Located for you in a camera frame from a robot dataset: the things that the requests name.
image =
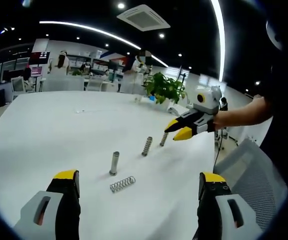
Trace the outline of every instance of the black ceiling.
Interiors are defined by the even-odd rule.
[[[141,32],[116,18],[124,10],[146,4],[171,26],[168,29]],[[266,34],[266,18],[254,7],[253,0],[220,0],[225,27],[224,81],[244,91],[252,89],[271,68],[273,46]],[[0,34],[0,49],[19,43],[32,43],[36,38],[79,42],[105,48],[125,55],[136,50],[117,40],[98,33],[70,26],[39,24],[39,21],[63,21],[92,26],[125,38],[147,49],[169,66],[218,77],[220,69],[219,30],[211,0],[34,0],[29,8],[21,0],[0,3],[0,31],[14,27],[14,31]]]

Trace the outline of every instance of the cable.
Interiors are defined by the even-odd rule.
[[[221,129],[220,144],[219,144],[219,147],[218,147],[217,156],[215,158],[214,166],[216,165],[216,162],[218,161],[219,153],[220,153],[221,146],[222,146],[222,141],[223,141],[223,129]]]

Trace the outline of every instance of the ceiling air conditioner vent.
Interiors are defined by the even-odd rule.
[[[142,32],[171,27],[161,16],[144,4],[121,13],[117,18]]]

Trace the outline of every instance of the led strip light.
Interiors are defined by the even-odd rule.
[[[219,77],[218,80],[222,82],[223,80],[223,75],[224,75],[224,63],[225,63],[225,31],[224,31],[224,21],[223,21],[223,15],[220,7],[219,0],[210,0],[216,20],[217,20],[217,26],[218,26],[218,31],[219,31],[219,44],[220,44],[220,66],[219,66]]]
[[[103,35],[106,35],[106,36],[109,36],[111,38],[114,38],[116,40],[119,40],[137,50],[141,50],[141,48],[139,46],[137,46],[136,44],[124,39],[124,38],[121,38],[119,36],[116,36],[114,34],[111,34],[107,31],[103,31],[103,30],[100,30],[100,29],[97,29],[97,28],[94,28],[94,27],[90,27],[90,26],[85,26],[85,25],[81,25],[81,24],[76,24],[76,23],[71,23],[71,22],[64,22],[64,21],[39,21],[40,24],[59,24],[59,25],[66,25],[66,26],[72,26],[72,27],[77,27],[77,28],[81,28],[81,29],[87,29],[87,30],[90,30],[90,31],[94,31],[94,32],[97,32],[97,33],[100,33],[100,34],[103,34]],[[155,59],[156,61],[158,61],[160,64],[162,64],[163,66],[165,66],[166,68],[168,68],[169,66],[163,62],[162,60],[160,60],[159,58],[157,58],[156,56],[152,55],[152,58]]]

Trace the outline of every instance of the mesh chair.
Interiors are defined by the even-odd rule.
[[[12,101],[16,99],[21,94],[26,94],[26,89],[24,85],[24,79],[22,76],[14,77],[10,79],[12,83]]]
[[[43,92],[83,90],[84,78],[81,76],[48,76],[42,85]]]
[[[256,222],[264,231],[285,201],[288,188],[270,158],[245,139],[214,173],[226,179],[233,194],[239,194],[256,212]]]
[[[101,91],[104,78],[98,76],[91,76],[85,88],[86,91]]]

